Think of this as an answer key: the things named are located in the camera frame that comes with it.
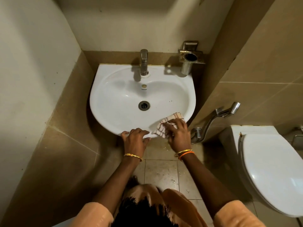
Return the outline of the person's left hand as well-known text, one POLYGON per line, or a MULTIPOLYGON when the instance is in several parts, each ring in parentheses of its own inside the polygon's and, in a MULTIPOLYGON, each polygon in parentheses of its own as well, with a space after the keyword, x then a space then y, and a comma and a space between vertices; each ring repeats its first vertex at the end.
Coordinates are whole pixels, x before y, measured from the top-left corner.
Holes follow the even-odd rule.
POLYGON ((131 153, 142 158, 147 147, 143 145, 142 140, 149 133, 149 131, 140 128, 132 129, 128 137, 123 140, 125 153, 131 153))

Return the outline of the person's right hand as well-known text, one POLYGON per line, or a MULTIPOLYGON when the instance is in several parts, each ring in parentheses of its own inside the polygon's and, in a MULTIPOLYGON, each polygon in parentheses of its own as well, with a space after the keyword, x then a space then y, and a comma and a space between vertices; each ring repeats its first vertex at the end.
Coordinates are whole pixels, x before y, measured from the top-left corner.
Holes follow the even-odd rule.
POLYGON ((191 149, 191 133, 188 131, 187 124, 181 119, 172 119, 169 122, 173 122, 177 125, 177 130, 169 131, 169 145, 175 151, 183 151, 186 149, 191 149))

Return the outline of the checked white cleaning cloth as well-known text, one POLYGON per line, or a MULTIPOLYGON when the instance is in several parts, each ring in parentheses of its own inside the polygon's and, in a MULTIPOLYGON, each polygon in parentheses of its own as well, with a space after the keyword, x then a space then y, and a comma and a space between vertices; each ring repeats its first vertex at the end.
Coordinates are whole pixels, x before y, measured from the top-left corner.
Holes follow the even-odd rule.
POLYGON ((166 130, 166 127, 163 125, 164 123, 168 123, 172 126, 174 126, 175 128, 177 128, 176 124, 173 123, 173 122, 169 122, 170 120, 172 119, 181 119, 183 121, 184 120, 184 117, 182 116, 182 114, 180 112, 176 112, 164 119, 162 119, 158 125, 156 126, 156 129, 152 132, 152 134, 155 134, 159 137, 162 137, 162 138, 165 138, 165 139, 168 139, 169 138, 169 131, 166 130))

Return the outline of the person's right forearm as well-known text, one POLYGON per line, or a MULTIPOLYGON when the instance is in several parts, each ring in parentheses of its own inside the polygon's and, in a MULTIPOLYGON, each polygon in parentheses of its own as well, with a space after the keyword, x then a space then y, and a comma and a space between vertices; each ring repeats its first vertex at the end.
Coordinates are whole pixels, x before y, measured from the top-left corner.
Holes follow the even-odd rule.
POLYGON ((184 155, 181 160, 187 167, 212 219, 227 203, 237 197, 212 173, 193 153, 184 155))

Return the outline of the person's left forearm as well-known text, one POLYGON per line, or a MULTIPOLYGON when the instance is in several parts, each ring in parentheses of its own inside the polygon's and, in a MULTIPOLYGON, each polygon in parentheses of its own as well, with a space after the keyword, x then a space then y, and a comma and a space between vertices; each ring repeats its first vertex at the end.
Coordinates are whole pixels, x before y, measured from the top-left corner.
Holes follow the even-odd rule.
POLYGON ((139 163, 140 160, 138 158, 124 156, 119 166, 93 198, 93 202, 102 204, 113 215, 126 188, 127 182, 139 163))

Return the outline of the gold bangle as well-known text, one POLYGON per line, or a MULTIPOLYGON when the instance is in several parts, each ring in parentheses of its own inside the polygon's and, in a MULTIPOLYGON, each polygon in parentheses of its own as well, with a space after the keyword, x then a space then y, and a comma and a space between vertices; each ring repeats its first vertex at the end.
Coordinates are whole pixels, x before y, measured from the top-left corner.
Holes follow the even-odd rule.
POLYGON ((131 154, 131 153, 125 153, 123 156, 129 156, 129 157, 135 157, 138 158, 141 162, 143 161, 143 159, 140 156, 131 154))
POLYGON ((186 149, 186 150, 179 151, 179 152, 175 153, 174 156, 180 158, 181 156, 185 155, 188 152, 189 153, 194 153, 194 151, 192 151, 191 149, 186 149))

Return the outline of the white ceramic wash basin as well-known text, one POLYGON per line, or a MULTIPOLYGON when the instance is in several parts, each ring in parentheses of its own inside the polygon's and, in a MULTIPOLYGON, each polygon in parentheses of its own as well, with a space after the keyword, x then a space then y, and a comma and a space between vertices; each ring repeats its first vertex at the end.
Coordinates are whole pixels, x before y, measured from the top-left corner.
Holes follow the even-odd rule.
POLYGON ((90 93, 93 116, 109 132, 120 136, 123 131, 141 128, 152 134, 158 123, 180 112, 187 122, 195 110, 196 95, 191 75, 184 76, 180 67, 148 66, 142 77, 135 65, 100 64, 90 93), (150 109, 138 108, 148 101, 150 109))

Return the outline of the steel tumbler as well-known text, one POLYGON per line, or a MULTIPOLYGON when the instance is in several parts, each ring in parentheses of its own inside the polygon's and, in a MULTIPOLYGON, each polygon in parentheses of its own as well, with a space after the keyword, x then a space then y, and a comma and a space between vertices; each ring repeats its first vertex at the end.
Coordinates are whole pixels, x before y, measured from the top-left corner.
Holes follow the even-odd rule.
POLYGON ((184 57, 184 62, 181 67, 181 74, 187 76, 191 73, 192 66, 198 60, 198 57, 191 52, 185 53, 183 57, 184 57))

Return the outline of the steel hand bidet sprayer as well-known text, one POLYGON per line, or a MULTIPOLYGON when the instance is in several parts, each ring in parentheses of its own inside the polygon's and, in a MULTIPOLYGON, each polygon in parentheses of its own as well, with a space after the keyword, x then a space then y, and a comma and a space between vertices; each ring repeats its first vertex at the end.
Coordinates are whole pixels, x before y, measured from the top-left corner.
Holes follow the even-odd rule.
POLYGON ((228 109, 224 109, 223 107, 215 109, 214 118, 220 118, 220 117, 225 118, 225 117, 234 115, 237 112, 237 110, 239 109, 240 105, 241 104, 239 102, 233 102, 231 107, 228 109))

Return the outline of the white toilet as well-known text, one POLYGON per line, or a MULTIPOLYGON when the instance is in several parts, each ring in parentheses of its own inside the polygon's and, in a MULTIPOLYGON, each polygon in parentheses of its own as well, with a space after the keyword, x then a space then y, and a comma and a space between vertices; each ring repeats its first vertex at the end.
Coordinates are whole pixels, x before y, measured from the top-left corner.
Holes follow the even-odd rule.
MULTIPOLYGON (((289 217, 270 208, 257 198, 257 194, 253 191, 252 186, 249 185, 241 163, 238 147, 241 136, 251 133, 279 134, 274 126, 232 125, 224 129, 219 135, 219 140, 228 158, 228 164, 233 172, 237 174, 237 179, 240 181, 239 184, 242 186, 239 189, 239 193, 243 193, 243 195, 239 195, 240 200, 268 227, 303 227, 303 217, 289 217)), ((303 159, 303 151, 296 150, 296 152, 303 159)))

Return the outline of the steel basin tap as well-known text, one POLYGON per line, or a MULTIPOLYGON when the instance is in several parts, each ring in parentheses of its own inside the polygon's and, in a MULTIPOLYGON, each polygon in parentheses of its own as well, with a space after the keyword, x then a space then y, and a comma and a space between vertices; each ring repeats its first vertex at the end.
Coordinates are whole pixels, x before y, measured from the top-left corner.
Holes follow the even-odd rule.
POLYGON ((141 76, 147 76, 149 74, 149 72, 148 72, 148 50, 142 49, 140 51, 140 55, 141 55, 141 65, 140 65, 141 76))

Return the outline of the peach garment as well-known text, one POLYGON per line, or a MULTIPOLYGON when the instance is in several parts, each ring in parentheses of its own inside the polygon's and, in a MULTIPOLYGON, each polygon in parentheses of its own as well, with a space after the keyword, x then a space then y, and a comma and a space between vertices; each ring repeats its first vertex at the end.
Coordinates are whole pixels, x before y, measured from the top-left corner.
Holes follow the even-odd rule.
MULTIPOLYGON (((239 200, 225 204, 214 216, 214 227, 266 227, 239 200)), ((196 207, 174 189, 159 192, 151 184, 125 193, 113 216, 98 202, 89 202, 68 227, 207 227, 196 207)))

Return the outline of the white toilet lid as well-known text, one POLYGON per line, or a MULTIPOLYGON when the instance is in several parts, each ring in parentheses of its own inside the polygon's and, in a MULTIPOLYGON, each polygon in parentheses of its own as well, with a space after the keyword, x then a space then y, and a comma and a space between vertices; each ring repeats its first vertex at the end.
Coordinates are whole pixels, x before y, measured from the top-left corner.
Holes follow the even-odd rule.
POLYGON ((238 150, 257 198, 289 217, 303 217, 303 159, 280 134, 244 134, 238 150))

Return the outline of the steel wall valve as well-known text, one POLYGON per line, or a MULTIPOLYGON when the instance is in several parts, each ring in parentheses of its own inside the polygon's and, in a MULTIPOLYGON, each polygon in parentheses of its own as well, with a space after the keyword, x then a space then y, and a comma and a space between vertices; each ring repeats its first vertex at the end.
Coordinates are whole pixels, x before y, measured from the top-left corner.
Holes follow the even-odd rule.
POLYGON ((191 144, 200 143, 203 141, 203 129, 200 127, 191 130, 191 144))

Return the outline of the steel wall tumbler bracket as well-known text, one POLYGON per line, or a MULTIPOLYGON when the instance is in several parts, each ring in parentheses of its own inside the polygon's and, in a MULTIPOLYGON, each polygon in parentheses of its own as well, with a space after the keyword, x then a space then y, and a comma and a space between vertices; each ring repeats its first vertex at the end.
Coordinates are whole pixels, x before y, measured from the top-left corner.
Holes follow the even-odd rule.
POLYGON ((205 54, 197 49, 198 45, 198 41, 184 41, 182 48, 178 49, 179 62, 206 64, 205 54))

